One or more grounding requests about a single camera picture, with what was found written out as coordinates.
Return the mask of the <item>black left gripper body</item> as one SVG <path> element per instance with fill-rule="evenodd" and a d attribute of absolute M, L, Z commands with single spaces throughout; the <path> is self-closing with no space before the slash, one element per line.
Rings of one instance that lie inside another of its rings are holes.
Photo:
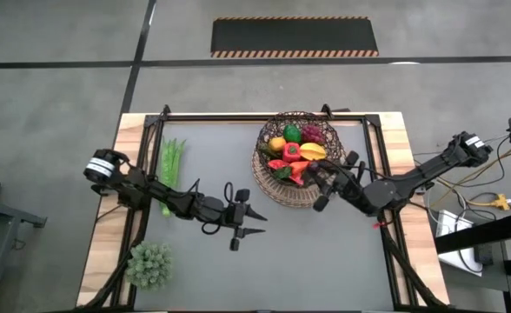
<path fill-rule="evenodd" d="M 248 189 L 238 190 L 234 200 L 228 200 L 227 203 L 213 196 L 204 196 L 201 200 L 202 233 L 211 236 L 221 228 L 230 228 L 234 234 L 229 249 L 238 251 L 240 239 L 244 237 L 245 229 L 242 225 L 249 207 L 247 204 L 249 196 Z"/>

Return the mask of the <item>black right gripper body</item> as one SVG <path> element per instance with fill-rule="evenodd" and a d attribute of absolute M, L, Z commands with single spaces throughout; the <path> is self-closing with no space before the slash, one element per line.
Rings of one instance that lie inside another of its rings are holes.
<path fill-rule="evenodd" d="M 362 213 L 370 213 L 371 206 L 368 198 L 364 195 L 364 188 L 361 185 L 363 171 L 365 170 L 366 164 L 360 162 L 357 169 L 357 173 L 354 174 L 351 169 L 355 167 L 356 162 L 359 159 L 359 155 L 355 151 L 350 151 L 344 159 L 344 163 L 339 164 L 345 170 L 346 174 L 333 174 L 334 180 L 330 183 L 333 186 L 334 191 L 330 196 L 323 196 L 322 194 L 314 202 L 314 210 L 322 212 L 329 199 L 333 194 L 337 194 L 341 199 L 350 203 L 356 207 Z"/>

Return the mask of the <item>yellow ribbed melon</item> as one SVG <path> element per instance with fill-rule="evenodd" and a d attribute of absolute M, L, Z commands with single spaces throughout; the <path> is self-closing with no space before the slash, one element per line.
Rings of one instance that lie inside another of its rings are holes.
<path fill-rule="evenodd" d="M 306 160 L 322 160 L 327 155 L 327 151 L 318 143 L 304 143 L 300 146 L 300 156 Z"/>

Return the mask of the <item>orange carrot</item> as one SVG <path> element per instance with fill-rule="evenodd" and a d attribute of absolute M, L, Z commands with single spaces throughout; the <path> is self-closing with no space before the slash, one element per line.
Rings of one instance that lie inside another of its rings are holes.
<path fill-rule="evenodd" d="M 289 165 L 291 168 L 291 174 L 289 179 L 292 180 L 297 185 L 303 186 L 304 181 L 302 179 L 302 173 L 306 170 L 309 165 L 309 161 L 297 161 L 293 162 Z"/>

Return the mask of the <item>purple grape bunch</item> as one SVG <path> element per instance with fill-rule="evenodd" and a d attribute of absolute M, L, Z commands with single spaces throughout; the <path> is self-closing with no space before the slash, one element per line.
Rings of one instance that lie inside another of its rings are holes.
<path fill-rule="evenodd" d="M 301 136 L 304 143 L 325 144 L 326 142 L 322 129 L 315 125 L 303 126 Z"/>

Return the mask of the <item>red bell pepper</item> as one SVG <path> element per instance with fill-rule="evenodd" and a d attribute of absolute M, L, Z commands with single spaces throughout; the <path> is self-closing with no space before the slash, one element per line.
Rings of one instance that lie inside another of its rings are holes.
<path fill-rule="evenodd" d="M 298 143 L 286 143 L 282 150 L 282 160 L 286 163 L 298 162 L 301 159 L 300 145 Z"/>

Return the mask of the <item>green lime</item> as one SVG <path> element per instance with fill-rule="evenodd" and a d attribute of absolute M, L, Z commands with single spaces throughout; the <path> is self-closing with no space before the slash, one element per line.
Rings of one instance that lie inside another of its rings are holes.
<path fill-rule="evenodd" d="M 287 143 L 301 143 L 302 132 L 293 124 L 287 124 L 282 131 L 282 136 Z"/>

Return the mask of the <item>green leaf bundle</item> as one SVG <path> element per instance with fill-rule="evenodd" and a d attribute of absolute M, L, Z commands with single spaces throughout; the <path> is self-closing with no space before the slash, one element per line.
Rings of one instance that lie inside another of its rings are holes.
<path fill-rule="evenodd" d="M 178 142 L 175 138 L 162 141 L 159 181 L 172 189 L 175 189 L 178 184 L 178 173 L 185 143 L 185 140 Z"/>

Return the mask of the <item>green potted plant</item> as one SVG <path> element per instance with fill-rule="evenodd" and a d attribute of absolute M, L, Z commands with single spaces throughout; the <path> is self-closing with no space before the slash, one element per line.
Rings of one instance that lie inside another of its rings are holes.
<path fill-rule="evenodd" d="M 172 278 L 172 252 L 166 243 L 141 242 L 130 253 L 124 275 L 139 290 L 159 290 Z"/>

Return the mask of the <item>white box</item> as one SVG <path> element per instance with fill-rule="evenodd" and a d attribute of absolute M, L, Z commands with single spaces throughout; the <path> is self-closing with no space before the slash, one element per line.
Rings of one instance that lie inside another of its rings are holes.
<path fill-rule="evenodd" d="M 459 230 L 471 228 L 474 223 L 447 210 L 441 210 L 436 218 L 437 226 L 435 236 L 446 236 Z M 442 263 L 464 270 L 472 275 L 482 276 L 483 265 L 475 261 L 475 250 L 466 248 L 438 255 Z"/>

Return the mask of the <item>black striped-edge floor mat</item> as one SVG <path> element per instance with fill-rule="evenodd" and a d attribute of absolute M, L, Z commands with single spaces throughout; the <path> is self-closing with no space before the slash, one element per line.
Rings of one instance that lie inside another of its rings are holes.
<path fill-rule="evenodd" d="M 365 16 L 218 17 L 212 24 L 212 58 L 378 57 Z"/>

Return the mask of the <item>yellow power splitter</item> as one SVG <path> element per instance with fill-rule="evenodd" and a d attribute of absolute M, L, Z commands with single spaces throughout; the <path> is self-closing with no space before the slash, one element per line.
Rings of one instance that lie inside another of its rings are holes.
<path fill-rule="evenodd" d="M 488 203 L 488 207 L 493 207 L 499 210 L 511 210 L 510 201 L 504 194 L 496 194 L 494 199 Z"/>

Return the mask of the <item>black aluminium table frame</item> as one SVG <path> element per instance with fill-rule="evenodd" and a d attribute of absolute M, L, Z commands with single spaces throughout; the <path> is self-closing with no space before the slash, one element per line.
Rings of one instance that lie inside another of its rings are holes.
<path fill-rule="evenodd" d="M 180 117 L 186 123 L 264 123 L 274 114 L 272 112 L 241 112 L 241 113 L 171 113 L 169 120 L 176 122 Z M 409 170 L 413 163 L 412 150 L 408 140 L 408 132 L 401 112 L 367 113 L 381 126 L 369 125 L 372 134 L 371 146 L 375 153 L 375 161 L 381 163 L 380 170 L 401 174 Z M 155 113 L 125 113 L 120 117 L 115 142 L 112 147 L 131 156 L 135 161 L 139 156 L 153 150 L 149 143 L 145 149 L 143 143 L 153 132 L 150 125 L 157 119 Z M 135 291 L 129 283 L 120 281 L 109 294 L 109 299 L 99 309 L 89 310 L 85 305 L 90 302 L 103 285 L 109 280 L 117 263 L 123 258 L 131 241 L 138 237 L 142 214 L 127 213 L 121 208 L 106 225 L 97 223 L 93 230 L 90 249 L 83 273 L 74 313 L 97 313 L 103 310 L 132 311 L 132 298 Z M 435 233 L 428 228 L 428 213 L 417 207 L 402 211 L 400 221 L 391 226 L 389 231 L 400 243 L 405 243 L 407 258 L 415 268 L 423 282 L 444 303 L 449 302 L 448 292 L 441 265 L 435 254 Z"/>

